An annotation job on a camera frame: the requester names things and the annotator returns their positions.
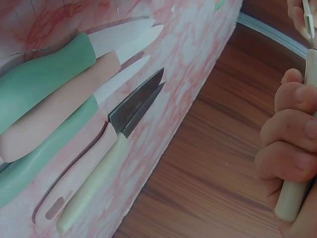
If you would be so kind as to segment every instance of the pink knife handle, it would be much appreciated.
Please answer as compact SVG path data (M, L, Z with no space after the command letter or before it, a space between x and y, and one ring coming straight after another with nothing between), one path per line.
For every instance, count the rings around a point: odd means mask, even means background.
M39 227L53 222L116 140L117 134L108 123L101 138L58 180L42 202L35 215Z
M47 96L0 135L0 157L9 163L33 151L120 67L112 51Z

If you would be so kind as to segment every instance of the green knife handle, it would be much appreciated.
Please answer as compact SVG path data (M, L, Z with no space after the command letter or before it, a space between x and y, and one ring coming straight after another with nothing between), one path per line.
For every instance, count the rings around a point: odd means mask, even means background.
M0 134L95 62L88 35L79 33L61 50L25 62L5 74L0 78Z
M97 101L91 96L34 151L11 163L0 173L0 208L9 204L31 183L97 110Z

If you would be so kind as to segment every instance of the ceramic knife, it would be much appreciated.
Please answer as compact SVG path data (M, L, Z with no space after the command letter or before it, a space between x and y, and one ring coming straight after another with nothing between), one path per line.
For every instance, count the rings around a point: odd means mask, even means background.
M133 117L130 117L129 114L125 114L125 117L121 118L119 115L124 112L124 109L121 110L120 108L115 109L109 115L109 122L113 125L113 127L117 129L114 126L117 124L119 125L119 128L123 127L123 129L117 131L117 140L114 145L112 145L107 154L102 158L89 177L65 206L65 209L56 223L56 229L59 234L64 234L74 224L98 192L99 188L107 182L107 180L111 180L111 177L116 176L115 174L112 174L113 171L118 170L127 155L127 138L160 93L163 85L164 83L155 90L155 92L139 108L138 112ZM114 119L119 117L121 120L114 123L114 121L112 121L112 117ZM123 126L127 121L127 118L129 118L130 121L126 124L126 126Z
M164 68L149 77L134 90L126 100L117 106L115 113L109 116L114 123L111 124L109 122L107 124L100 139L59 179L43 200L35 216L35 223L39 227L45 228L50 225L54 221L54 218L60 214L67 202L115 143L117 140L116 131L121 131L123 127L129 123L128 120L135 116L138 109L157 89L163 77L163 73Z
M307 0L303 0L303 7L305 12L305 27L310 35L311 42L311 48L308 50L306 56L304 83L317 86L317 49L314 46L314 20ZM276 216L283 221L294 222L315 180L316 178L309 182L291 182L285 180L274 210Z
M125 82L145 64L149 57L141 58L114 76L109 82ZM37 176L46 164L79 132L98 111L108 90L100 97L91 96L67 120L65 120L42 144L23 158L9 164L0 173L0 208L10 203Z
M0 78L0 134L97 58L134 40L153 23L142 19L89 35L82 32L61 50L10 70Z
M115 52L108 53L103 59L99 58L97 63L88 70L47 96L0 135L0 157L9 163L34 150L98 88L119 71L121 64L150 45L162 29L163 25L148 28L134 41L119 47ZM124 83L125 81L114 82L112 80L112 82L104 84L104 87L94 94L97 101L98 98L104 97L104 93L112 93Z

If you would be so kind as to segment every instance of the knife handle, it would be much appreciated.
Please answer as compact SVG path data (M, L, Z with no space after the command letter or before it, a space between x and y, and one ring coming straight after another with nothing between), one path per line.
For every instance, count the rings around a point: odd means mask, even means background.
M0 78L0 134L95 62L95 51L89 37L79 33L61 50L10 70Z
M112 51L48 95L0 135L1 158L10 163L33 151L120 67L119 59Z
M0 208L9 204L38 175L97 112L96 99L90 97L41 145L0 173Z
M100 139L70 167L43 200L35 215L36 225L45 228L53 222L116 140L117 134L108 123Z
M111 184L110 177L120 168L127 156L127 139L119 132L118 139L95 167L83 185L78 189L74 196L65 206L64 211L56 223L59 234L64 234L81 216L87 205L94 198L102 185Z
M317 86L317 50L310 49L306 57L305 84ZM286 222L293 222L301 209L303 200L309 187L308 183L284 181L278 198L275 214Z

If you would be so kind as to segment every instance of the fingernail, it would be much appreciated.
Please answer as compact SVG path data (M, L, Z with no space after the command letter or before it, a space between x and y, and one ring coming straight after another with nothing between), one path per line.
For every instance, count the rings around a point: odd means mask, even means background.
M317 139L317 120L313 119L306 122L304 130L307 138L310 140Z
M313 159L310 154L299 152L294 156L294 164L300 170L306 170L312 166Z
M305 86L299 87L294 91L295 99L297 102L302 103L304 101Z

